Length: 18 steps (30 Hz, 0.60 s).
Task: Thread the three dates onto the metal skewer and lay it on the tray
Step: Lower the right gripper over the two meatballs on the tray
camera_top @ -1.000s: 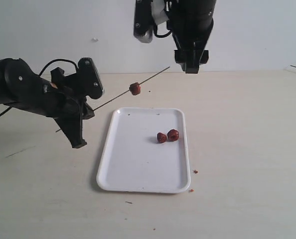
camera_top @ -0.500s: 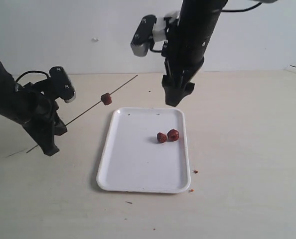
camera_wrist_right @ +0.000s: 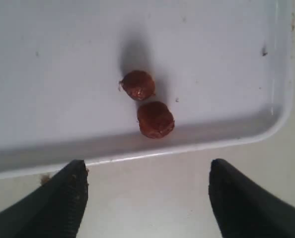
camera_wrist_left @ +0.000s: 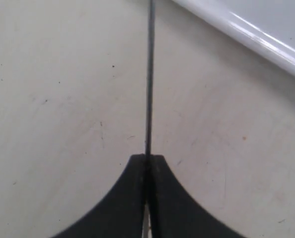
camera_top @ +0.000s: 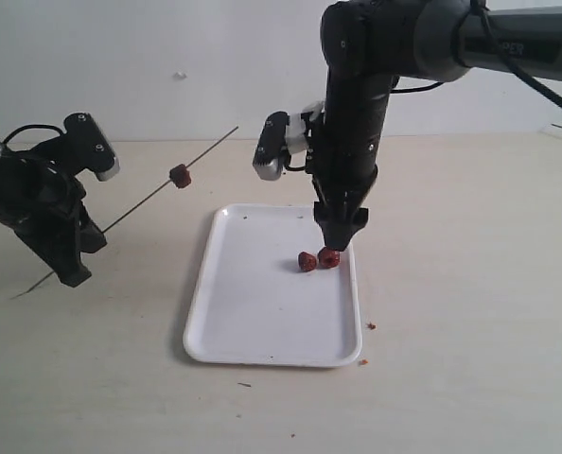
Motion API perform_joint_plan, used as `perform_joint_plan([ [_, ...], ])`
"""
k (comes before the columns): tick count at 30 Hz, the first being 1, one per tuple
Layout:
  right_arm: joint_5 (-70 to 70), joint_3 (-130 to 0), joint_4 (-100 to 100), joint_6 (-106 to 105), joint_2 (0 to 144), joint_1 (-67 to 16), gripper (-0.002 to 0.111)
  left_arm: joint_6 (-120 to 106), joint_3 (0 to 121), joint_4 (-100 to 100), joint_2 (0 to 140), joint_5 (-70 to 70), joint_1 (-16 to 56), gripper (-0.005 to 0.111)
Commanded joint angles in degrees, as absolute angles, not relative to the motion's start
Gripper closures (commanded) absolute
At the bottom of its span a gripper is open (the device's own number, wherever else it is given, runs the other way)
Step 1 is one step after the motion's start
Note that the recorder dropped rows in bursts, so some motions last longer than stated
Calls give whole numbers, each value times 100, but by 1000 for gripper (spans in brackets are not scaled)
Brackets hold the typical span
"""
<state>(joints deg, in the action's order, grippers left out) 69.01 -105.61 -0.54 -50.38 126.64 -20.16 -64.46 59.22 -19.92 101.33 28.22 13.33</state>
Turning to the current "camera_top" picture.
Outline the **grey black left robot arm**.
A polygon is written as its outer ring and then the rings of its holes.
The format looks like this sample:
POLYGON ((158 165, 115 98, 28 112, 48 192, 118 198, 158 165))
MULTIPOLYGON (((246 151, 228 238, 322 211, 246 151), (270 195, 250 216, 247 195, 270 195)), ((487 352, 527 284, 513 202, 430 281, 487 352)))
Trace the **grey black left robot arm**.
POLYGON ((0 224, 10 228, 66 286, 90 278, 84 253, 107 244, 83 204, 84 170, 106 182, 119 171, 118 158, 88 113, 72 113, 56 136, 32 148, 13 150, 0 140, 0 224))

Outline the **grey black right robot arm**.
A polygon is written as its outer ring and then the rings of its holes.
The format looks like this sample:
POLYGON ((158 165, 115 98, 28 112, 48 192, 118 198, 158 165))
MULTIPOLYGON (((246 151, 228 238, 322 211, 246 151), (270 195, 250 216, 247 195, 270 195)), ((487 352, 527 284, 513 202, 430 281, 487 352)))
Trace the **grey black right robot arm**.
POLYGON ((363 229, 390 93, 402 78, 453 82, 470 69, 510 73, 562 110, 562 7, 492 11, 482 1, 341 1, 322 17, 328 67, 311 123, 307 172, 327 248, 363 229))

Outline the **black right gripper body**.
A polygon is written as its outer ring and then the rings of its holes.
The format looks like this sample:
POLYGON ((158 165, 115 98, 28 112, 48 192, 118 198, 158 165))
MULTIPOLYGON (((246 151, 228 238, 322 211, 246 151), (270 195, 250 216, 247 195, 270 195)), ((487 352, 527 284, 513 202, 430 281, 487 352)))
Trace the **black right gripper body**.
POLYGON ((307 127, 306 174, 317 200, 313 216, 322 227, 330 224, 363 226, 362 204, 378 176, 377 137, 363 142, 337 142, 323 123, 307 127))

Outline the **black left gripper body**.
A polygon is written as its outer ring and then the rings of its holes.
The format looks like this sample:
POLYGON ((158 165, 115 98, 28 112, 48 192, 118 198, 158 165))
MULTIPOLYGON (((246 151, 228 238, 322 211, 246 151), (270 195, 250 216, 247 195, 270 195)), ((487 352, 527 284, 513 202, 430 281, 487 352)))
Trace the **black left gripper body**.
POLYGON ((31 148, 13 150, 11 133, 0 143, 0 162, 27 172, 21 187, 24 213, 14 233, 33 251, 90 251, 92 220, 77 175, 88 167, 88 149, 71 132, 60 131, 31 148))

